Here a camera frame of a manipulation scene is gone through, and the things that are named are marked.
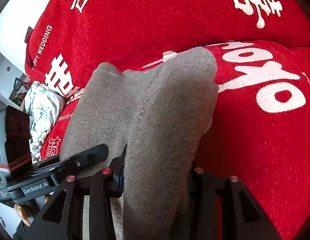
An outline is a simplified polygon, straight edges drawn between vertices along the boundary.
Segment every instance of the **crumpled white fabric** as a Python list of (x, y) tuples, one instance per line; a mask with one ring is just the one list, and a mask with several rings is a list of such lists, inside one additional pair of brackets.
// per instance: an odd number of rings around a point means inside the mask
[(30, 149), (32, 161), (37, 162), (45, 139), (64, 107), (64, 99), (48, 86), (34, 81), (25, 96), (24, 112), (30, 115)]

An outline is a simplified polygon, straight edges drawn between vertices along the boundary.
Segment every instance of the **gray garment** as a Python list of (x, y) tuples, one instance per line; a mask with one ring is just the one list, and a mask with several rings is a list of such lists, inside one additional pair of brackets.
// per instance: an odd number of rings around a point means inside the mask
[[(61, 159), (106, 143), (107, 160), (85, 171), (93, 175), (120, 156), (128, 143), (123, 198), (112, 200), (116, 237), (168, 239), (186, 192), (186, 177), (200, 137), (214, 111), (218, 87), (215, 59), (194, 48), (145, 72), (101, 64), (70, 120)], [(179, 208), (179, 214), (186, 214)], [(88, 239), (88, 206), (83, 214)], [(185, 221), (175, 218), (175, 222)]]

